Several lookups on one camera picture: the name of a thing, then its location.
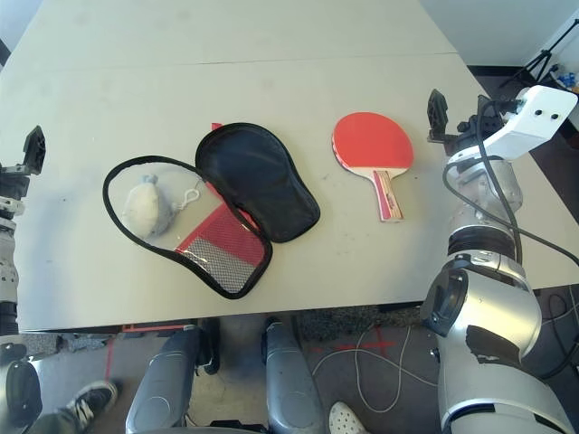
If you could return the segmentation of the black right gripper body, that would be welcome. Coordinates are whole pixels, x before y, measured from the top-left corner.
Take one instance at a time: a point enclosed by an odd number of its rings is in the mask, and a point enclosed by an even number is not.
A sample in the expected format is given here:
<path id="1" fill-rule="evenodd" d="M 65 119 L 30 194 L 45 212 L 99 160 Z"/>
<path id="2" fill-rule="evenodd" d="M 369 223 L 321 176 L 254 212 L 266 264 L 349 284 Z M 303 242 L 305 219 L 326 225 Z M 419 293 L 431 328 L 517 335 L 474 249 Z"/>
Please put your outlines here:
<path id="1" fill-rule="evenodd" d="M 476 146 L 477 126 L 479 117 L 472 115 L 467 121 L 461 121 L 457 126 L 458 133 L 445 136 L 445 154 L 448 157 L 458 154 L 460 151 Z"/>

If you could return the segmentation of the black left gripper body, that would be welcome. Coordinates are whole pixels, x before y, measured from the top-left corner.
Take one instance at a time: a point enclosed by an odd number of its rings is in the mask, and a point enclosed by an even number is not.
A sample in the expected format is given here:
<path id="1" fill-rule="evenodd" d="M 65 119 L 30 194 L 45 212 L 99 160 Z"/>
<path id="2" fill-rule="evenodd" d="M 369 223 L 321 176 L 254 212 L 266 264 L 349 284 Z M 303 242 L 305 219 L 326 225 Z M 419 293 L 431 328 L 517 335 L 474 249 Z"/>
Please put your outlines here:
<path id="1" fill-rule="evenodd" d="M 22 199 L 27 195 L 31 172 L 27 165 L 2 166 L 0 194 L 11 199 Z"/>

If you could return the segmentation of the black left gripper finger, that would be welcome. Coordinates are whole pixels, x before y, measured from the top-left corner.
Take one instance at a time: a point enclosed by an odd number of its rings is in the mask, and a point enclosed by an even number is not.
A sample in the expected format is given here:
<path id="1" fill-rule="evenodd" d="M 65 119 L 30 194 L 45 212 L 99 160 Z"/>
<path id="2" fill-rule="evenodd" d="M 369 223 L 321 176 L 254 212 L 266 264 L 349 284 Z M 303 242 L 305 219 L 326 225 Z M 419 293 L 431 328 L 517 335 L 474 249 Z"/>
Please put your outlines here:
<path id="1" fill-rule="evenodd" d="M 38 175 L 42 171 L 45 154 L 45 137 L 42 128 L 36 126 L 24 142 L 23 166 L 28 175 Z"/>

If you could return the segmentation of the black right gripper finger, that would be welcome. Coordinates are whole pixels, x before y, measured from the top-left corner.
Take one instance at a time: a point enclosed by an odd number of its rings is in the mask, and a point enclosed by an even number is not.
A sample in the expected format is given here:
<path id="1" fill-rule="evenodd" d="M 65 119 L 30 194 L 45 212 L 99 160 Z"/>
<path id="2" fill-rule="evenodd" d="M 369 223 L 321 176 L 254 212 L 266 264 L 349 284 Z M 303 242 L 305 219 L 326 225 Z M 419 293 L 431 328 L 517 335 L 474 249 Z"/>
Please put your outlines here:
<path id="1" fill-rule="evenodd" d="M 430 124 L 429 141 L 445 140 L 448 123 L 447 110 L 446 98 L 437 89 L 433 89 L 427 103 L 427 117 Z"/>
<path id="2" fill-rule="evenodd" d="M 498 103 L 494 99 L 478 95 L 477 128 L 480 131 L 499 131 L 503 127 L 503 120 L 497 108 Z"/>

